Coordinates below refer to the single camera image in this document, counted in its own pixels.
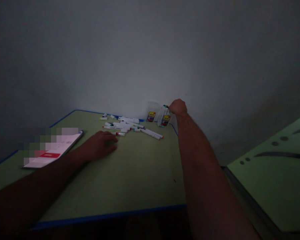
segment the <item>dark floor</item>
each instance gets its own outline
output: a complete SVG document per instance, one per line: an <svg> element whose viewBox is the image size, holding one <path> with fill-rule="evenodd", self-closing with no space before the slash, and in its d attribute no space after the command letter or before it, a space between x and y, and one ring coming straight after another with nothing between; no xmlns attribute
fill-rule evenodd
<svg viewBox="0 0 300 240"><path fill-rule="evenodd" d="M192 239L186 208L29 231L23 239Z"/></svg>

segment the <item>white wall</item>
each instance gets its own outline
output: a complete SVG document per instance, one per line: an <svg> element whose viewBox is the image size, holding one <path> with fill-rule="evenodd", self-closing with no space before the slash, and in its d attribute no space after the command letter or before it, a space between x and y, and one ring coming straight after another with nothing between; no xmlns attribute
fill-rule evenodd
<svg viewBox="0 0 300 240"><path fill-rule="evenodd" d="M182 98L227 164L300 117L300 2L0 1L0 159L74 109Z"/></svg>

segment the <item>product label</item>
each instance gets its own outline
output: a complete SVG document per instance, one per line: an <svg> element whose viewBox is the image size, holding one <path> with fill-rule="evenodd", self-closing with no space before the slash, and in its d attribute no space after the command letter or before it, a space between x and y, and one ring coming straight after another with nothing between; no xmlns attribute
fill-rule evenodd
<svg viewBox="0 0 300 240"><path fill-rule="evenodd" d="M154 117L156 116L155 112L149 112L147 117L147 122L153 122Z"/></svg>
<svg viewBox="0 0 300 240"><path fill-rule="evenodd" d="M162 118L161 126L167 126L171 116L165 115Z"/></svg>

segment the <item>green surface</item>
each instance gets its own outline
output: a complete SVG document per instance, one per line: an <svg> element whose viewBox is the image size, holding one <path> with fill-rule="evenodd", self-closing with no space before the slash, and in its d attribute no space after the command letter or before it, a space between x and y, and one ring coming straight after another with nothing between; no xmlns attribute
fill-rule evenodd
<svg viewBox="0 0 300 240"><path fill-rule="evenodd" d="M106 121L100 121L101 116L74 111L54 128L83 128L84 136L76 148L103 130ZM118 136L118 149L80 171L40 222L185 204L178 137L173 127L141 124L164 138L158 141L133 131L125 137ZM0 189L33 172L20 169L22 165L21 151L0 164Z"/></svg>
<svg viewBox="0 0 300 240"><path fill-rule="evenodd" d="M300 133L293 134L299 129L300 119L228 165L282 232L300 231L300 159L254 156L274 151L300 154ZM282 141L283 136L289 139Z"/></svg>

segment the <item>green table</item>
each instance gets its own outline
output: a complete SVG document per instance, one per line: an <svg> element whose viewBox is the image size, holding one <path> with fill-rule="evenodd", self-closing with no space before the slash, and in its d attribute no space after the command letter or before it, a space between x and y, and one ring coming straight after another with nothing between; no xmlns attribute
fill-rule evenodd
<svg viewBox="0 0 300 240"><path fill-rule="evenodd" d="M52 127L83 128L84 136L74 149L97 131L104 130L105 121L99 120L101 116L75 110ZM118 149L80 171L35 229L184 206L178 137L173 126L159 128L156 123L141 124L164 138L158 141L133 131L125 137L119 136ZM0 164L0 189L33 172L21 169L22 165L21 151Z"/></svg>
<svg viewBox="0 0 300 240"><path fill-rule="evenodd" d="M229 164L226 173L278 238L300 237L300 119Z"/></svg>

